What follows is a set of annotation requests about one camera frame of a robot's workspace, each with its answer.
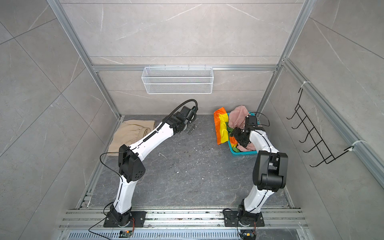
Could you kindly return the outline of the teal plastic basket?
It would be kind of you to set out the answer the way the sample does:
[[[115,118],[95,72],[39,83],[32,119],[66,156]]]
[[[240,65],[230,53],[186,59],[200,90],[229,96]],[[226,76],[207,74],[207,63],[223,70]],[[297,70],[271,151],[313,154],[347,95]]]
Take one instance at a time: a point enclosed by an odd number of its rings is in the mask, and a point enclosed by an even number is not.
[[[256,155],[257,151],[254,146],[249,143],[247,147],[239,145],[237,139],[231,137],[230,134],[235,128],[243,129],[245,127],[246,116],[249,115],[249,111],[245,106],[238,106],[228,114],[228,121],[226,127],[229,136],[230,151],[233,155]]]

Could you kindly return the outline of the rainbow striped shorts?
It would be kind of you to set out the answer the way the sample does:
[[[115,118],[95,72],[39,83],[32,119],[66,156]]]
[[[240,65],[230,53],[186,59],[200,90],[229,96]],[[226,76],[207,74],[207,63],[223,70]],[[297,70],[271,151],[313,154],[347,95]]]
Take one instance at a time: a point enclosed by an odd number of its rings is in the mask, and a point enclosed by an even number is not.
[[[224,107],[214,112],[214,123],[217,137],[217,144],[230,143],[231,148],[236,147],[238,142],[234,137],[229,136],[227,124],[229,123],[229,116]]]

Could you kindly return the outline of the beige shorts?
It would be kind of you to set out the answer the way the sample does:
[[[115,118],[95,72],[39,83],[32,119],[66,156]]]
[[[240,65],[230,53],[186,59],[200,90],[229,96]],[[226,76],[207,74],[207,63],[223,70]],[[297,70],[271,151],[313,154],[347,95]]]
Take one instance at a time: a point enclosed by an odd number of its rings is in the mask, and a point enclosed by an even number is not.
[[[155,123],[156,122],[153,120],[128,120],[121,123],[117,131],[114,133],[108,152],[117,152],[116,154],[110,154],[112,156],[117,156],[119,148],[122,145],[126,145],[128,147],[141,140],[154,130]]]

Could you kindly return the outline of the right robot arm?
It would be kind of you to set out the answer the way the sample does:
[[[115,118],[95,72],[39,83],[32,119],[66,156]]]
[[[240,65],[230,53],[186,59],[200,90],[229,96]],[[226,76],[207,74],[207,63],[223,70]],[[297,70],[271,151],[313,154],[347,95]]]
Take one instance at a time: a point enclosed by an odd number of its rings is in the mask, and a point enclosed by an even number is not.
[[[235,128],[233,135],[240,145],[251,143],[257,151],[252,174],[254,186],[238,207],[239,224],[247,227],[261,219],[261,210],[268,198],[285,187],[289,158],[272,145],[263,128]]]

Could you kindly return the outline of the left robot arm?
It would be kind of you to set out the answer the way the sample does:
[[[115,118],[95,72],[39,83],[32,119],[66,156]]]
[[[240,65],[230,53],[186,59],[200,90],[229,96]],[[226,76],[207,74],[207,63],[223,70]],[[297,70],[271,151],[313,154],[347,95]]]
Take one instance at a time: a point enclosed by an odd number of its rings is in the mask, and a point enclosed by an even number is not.
[[[132,222],[132,198],[138,180],[146,172],[144,159],[162,142],[190,127],[196,118],[195,110],[176,112],[164,118],[153,131],[138,142],[120,147],[118,161],[120,183],[108,215],[117,226],[126,227]]]

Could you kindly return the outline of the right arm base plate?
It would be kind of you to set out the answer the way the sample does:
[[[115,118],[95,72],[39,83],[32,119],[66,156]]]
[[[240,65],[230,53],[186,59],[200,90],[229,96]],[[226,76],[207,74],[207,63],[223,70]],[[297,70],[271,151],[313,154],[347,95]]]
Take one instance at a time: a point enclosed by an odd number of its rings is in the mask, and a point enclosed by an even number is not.
[[[264,227],[265,222],[262,213],[251,214],[238,212],[231,209],[222,211],[226,227]]]

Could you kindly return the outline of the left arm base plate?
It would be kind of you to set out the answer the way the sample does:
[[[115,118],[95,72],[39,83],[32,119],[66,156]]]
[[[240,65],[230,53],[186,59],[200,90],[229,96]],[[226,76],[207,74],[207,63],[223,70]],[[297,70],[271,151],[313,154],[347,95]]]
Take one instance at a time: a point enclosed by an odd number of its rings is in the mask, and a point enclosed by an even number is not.
[[[124,214],[119,214],[116,211],[112,213],[107,213],[105,222],[103,224],[104,228],[125,228],[125,227],[139,227],[144,226],[146,220],[145,211],[134,211]]]

